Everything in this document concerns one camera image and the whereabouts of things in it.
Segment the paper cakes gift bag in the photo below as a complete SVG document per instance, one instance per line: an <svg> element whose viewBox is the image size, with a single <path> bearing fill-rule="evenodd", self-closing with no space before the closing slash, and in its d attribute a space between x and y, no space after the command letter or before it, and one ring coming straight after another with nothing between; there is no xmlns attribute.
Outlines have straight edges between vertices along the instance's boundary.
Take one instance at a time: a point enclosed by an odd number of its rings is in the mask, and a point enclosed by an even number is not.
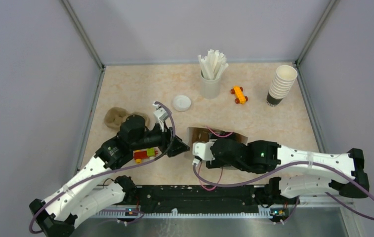
<svg viewBox="0 0 374 237"><path fill-rule="evenodd" d="M193 131L194 128L207 129L210 132L209 141L213 140L213 139L216 140L216 139L221 139L221 138L236 140L236 141L244 143L244 144L247 143L247 141L248 141L248 137L243 136L239 133L228 132L228 131L224 131L224 130L220 130L220 129L216 129L216 128L210 128L208 126L205 126L205 127L193 127L193 126L191 126L191 127L187 128L187 138L188 138L189 145L191 146L191 152L192 152L192 145L193 145L193 143L191 141L191 138L192 138L192 131ZM197 172L200 173L200 171L203 167L206 168L206 161L201 161L198 165L196 165ZM219 178L216 182L217 184L220 183L220 181L222 179L222 176L223 176L223 172L225 170L235 170L235 168L230 168L230 167L219 168L219 169L221 170L221 172L220 172Z"/></svg>

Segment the brown pulp cup carrier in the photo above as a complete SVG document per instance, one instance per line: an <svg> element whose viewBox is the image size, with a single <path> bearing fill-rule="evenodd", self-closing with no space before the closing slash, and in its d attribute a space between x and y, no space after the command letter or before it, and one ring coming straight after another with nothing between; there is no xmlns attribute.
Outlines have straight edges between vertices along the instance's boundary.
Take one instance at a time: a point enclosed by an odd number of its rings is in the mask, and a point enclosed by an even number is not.
<svg viewBox="0 0 374 237"><path fill-rule="evenodd" d="M148 127L150 125L150 119L147 114L141 112L128 112L126 109L120 107L112 107L110 108L105 117L104 117L104 124L115 131L119 131L121 124L131 115L139 115L145 119L145 126Z"/></svg>

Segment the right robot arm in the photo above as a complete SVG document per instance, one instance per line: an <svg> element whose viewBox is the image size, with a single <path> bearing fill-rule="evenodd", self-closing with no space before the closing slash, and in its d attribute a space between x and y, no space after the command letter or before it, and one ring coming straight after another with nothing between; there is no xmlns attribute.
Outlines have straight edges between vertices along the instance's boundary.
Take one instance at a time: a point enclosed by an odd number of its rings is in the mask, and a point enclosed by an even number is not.
<svg viewBox="0 0 374 237"><path fill-rule="evenodd" d="M361 149L343 154L325 154L293 149L276 142L257 140L247 144L218 138L193 146L193 154L203 161L234 167L240 171L269 176L277 172L301 173L294 178L281 178L269 187L272 203L309 193L337 192L346 198L367 198L370 189L365 158Z"/></svg>

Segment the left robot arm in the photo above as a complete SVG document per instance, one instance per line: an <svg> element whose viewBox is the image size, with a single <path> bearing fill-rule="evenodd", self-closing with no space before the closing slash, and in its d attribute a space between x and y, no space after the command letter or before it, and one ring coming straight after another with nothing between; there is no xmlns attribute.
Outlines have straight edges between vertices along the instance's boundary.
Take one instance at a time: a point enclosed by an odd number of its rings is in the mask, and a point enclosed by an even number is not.
<svg viewBox="0 0 374 237"><path fill-rule="evenodd" d="M146 120L131 115L121 124L117 135L94 153L88 163L56 193L33 200L29 208L33 214L31 225L40 227L47 237L69 237L86 219L117 203L130 204L135 200L135 184L130 177L119 176L99 191L94 188L112 173L125 170L133 160L134 151L158 148L156 156L174 157L190 150L172 127L156 123L148 130Z"/></svg>

